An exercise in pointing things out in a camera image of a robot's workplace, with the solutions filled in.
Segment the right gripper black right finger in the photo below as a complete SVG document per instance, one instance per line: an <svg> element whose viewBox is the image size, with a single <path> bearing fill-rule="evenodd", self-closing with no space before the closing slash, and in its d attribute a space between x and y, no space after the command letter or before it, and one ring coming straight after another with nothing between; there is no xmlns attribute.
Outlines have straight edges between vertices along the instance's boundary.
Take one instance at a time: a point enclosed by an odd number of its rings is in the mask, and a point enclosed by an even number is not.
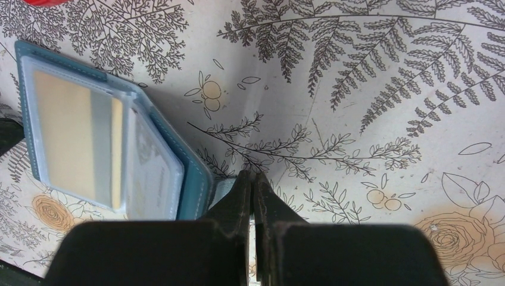
<svg viewBox="0 0 505 286"><path fill-rule="evenodd" d="M257 279L262 285L447 285L428 239L391 224L309 223L252 182Z"/></svg>

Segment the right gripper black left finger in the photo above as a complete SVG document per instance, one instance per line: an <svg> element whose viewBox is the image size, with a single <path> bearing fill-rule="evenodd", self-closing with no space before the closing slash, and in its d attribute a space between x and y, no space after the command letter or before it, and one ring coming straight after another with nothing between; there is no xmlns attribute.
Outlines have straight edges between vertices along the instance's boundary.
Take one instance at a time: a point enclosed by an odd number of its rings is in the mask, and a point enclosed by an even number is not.
<svg viewBox="0 0 505 286"><path fill-rule="evenodd" d="M81 223L64 238L44 285L247 285L251 181L196 220Z"/></svg>

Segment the blue card holder wallet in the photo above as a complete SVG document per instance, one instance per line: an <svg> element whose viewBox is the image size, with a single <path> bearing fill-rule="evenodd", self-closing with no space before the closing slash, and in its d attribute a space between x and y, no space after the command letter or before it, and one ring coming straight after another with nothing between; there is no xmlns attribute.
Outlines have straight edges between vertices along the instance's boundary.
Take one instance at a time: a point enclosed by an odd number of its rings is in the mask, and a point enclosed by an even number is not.
<svg viewBox="0 0 505 286"><path fill-rule="evenodd" d="M15 55L43 184L129 220L195 220L231 190L134 83L26 41Z"/></svg>

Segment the tan credit card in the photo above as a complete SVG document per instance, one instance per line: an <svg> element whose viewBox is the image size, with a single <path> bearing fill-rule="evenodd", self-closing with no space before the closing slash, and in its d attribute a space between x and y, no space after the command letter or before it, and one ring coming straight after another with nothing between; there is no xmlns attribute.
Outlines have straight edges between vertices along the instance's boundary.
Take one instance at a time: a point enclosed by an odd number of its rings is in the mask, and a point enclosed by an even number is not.
<svg viewBox="0 0 505 286"><path fill-rule="evenodd" d="M33 78L49 183L119 208L123 103L40 70Z"/></svg>

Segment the red plastic bin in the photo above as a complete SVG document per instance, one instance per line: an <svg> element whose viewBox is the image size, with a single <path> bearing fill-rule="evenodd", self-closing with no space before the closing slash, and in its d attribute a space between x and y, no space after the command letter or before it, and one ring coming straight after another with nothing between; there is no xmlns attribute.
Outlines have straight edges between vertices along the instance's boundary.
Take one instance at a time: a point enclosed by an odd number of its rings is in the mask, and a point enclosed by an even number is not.
<svg viewBox="0 0 505 286"><path fill-rule="evenodd" d="M68 0L25 0L25 2L37 7L52 7L68 2Z"/></svg>

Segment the silver VIP credit card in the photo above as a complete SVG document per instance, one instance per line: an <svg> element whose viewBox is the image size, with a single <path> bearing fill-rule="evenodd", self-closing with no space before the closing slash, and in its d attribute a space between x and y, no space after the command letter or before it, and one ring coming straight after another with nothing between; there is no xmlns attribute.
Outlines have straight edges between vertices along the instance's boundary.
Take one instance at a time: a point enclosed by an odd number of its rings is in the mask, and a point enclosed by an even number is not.
<svg viewBox="0 0 505 286"><path fill-rule="evenodd" d="M130 108L127 118L127 217L175 220L184 166L140 108Z"/></svg>

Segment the floral patterned table mat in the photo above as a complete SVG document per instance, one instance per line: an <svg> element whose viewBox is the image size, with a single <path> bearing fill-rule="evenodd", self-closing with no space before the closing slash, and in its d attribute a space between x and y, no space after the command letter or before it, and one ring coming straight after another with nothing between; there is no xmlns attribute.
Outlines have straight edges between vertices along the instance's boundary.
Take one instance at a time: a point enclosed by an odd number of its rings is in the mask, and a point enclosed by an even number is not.
<svg viewBox="0 0 505 286"><path fill-rule="evenodd" d="M137 84L216 179L263 171L310 222L421 229L451 285L504 284L503 1L1 2L14 44Z"/></svg>

